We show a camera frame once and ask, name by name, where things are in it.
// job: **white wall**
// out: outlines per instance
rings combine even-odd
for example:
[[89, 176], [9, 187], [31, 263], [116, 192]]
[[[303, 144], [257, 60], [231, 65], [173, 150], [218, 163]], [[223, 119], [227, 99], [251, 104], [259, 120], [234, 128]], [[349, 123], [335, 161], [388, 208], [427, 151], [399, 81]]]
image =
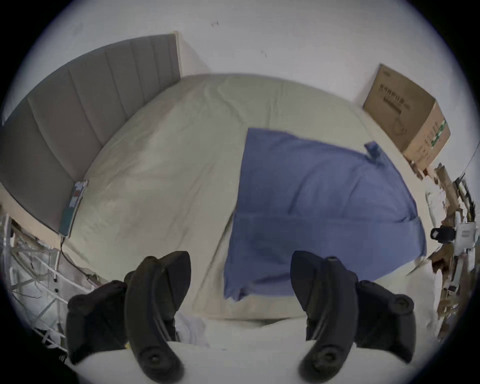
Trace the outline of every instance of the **white wall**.
[[[362, 104], [378, 64], [396, 69], [437, 98], [452, 132], [437, 160], [453, 179], [480, 141], [479, 116], [455, 58], [409, 4], [387, 0], [79, 1], [27, 56], [3, 118], [73, 58], [116, 41], [173, 30], [181, 33], [183, 52], [190, 55], [188, 60], [182, 55], [184, 74], [276, 76]], [[478, 170], [480, 158], [472, 164]], [[474, 193], [480, 200], [480, 188]]]

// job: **bed frame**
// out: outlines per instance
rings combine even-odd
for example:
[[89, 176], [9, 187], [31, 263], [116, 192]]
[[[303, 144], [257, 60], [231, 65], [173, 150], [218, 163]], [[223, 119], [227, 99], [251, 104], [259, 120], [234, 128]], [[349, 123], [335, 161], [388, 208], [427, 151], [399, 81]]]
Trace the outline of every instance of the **bed frame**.
[[23, 209], [59, 231], [74, 183], [102, 147], [180, 80], [177, 46], [169, 34], [101, 47], [57, 69], [20, 102], [0, 129], [0, 182]]

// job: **metal rack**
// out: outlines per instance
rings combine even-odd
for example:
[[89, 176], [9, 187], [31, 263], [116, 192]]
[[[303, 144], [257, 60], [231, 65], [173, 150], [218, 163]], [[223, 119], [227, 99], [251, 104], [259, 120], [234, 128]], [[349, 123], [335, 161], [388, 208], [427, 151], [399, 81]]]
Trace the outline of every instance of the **metal rack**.
[[[61, 286], [58, 284], [59, 279], [74, 287], [74, 294], [89, 293], [97, 287], [97, 284], [88, 280], [90, 287], [74, 281], [72, 277], [66, 276], [59, 271], [60, 259], [63, 252], [58, 249], [51, 249], [42, 245], [36, 238], [23, 232], [18, 227], [12, 225], [12, 218], [0, 207], [0, 229], [1, 229], [1, 259], [0, 271], [1, 279], [13, 302], [22, 307], [24, 313], [19, 315], [23, 317], [28, 326], [39, 336], [47, 348], [59, 348], [66, 352], [66, 337], [62, 329], [54, 329], [53, 325], [49, 325], [44, 321], [47, 311], [57, 304], [56, 316], [59, 318], [58, 305], [66, 305], [69, 298], [62, 295], [61, 289], [53, 288], [51, 285]], [[38, 273], [34, 270], [32, 261], [35, 260], [38, 265], [43, 266], [46, 272]], [[22, 281], [14, 282], [13, 272], [18, 268], [21, 274], [28, 276]], [[35, 284], [37, 289], [41, 291], [41, 297], [34, 299], [42, 299], [46, 305], [40, 312], [34, 311], [22, 302], [22, 295], [19, 293], [21, 288]]]

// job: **black cable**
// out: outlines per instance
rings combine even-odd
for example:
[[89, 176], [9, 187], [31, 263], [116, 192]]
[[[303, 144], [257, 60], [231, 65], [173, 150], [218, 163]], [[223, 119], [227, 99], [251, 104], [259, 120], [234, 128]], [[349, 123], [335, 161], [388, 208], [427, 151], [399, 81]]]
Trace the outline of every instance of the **black cable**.
[[25, 295], [25, 294], [23, 294], [23, 293], [16, 292], [16, 291], [13, 291], [13, 293], [14, 293], [15, 295], [25, 296], [25, 297], [29, 297], [29, 298], [31, 298], [31, 299], [39, 299], [39, 298], [41, 298], [41, 296], [30, 296], [30, 295]]
[[63, 247], [63, 242], [64, 242], [64, 241], [65, 241], [65, 238], [62, 237], [62, 239], [61, 239], [61, 241], [60, 241], [60, 253], [62, 254], [63, 258], [64, 258], [66, 261], [68, 261], [68, 263], [69, 263], [71, 266], [73, 266], [74, 268], [76, 268], [78, 272], [80, 272], [83, 276], [85, 276], [88, 281], [90, 281], [90, 276], [89, 276], [88, 274], [86, 274], [84, 271], [82, 271], [79, 267], [77, 267], [74, 263], [72, 263], [72, 262], [67, 258], [67, 256], [65, 256], [65, 254], [63, 253], [62, 247]]
[[475, 148], [475, 151], [473, 152], [472, 158], [470, 159], [470, 161], [468, 162], [467, 166], [466, 166], [465, 169], [463, 170], [462, 175], [465, 174], [465, 171], [467, 170], [468, 166], [470, 165], [470, 163], [472, 162], [473, 158], [475, 157], [475, 154], [476, 154], [477, 151], [479, 150], [479, 147], [480, 147], [480, 141], [479, 141], [479, 143], [477, 144], [477, 148]]

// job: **bed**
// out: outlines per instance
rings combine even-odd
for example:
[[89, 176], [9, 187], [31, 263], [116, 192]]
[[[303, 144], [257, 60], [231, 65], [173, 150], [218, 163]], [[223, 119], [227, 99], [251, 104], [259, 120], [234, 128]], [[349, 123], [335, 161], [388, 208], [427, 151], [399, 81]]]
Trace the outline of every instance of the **bed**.
[[[187, 250], [192, 281], [181, 311], [220, 319], [303, 316], [295, 297], [223, 299], [223, 265], [249, 127], [365, 153], [375, 140], [400, 171], [436, 248], [425, 191], [386, 134], [359, 108], [323, 91], [248, 75], [198, 75], [137, 111], [88, 169], [64, 251], [100, 276], [123, 279], [148, 256]], [[386, 276], [411, 272], [412, 262]]]

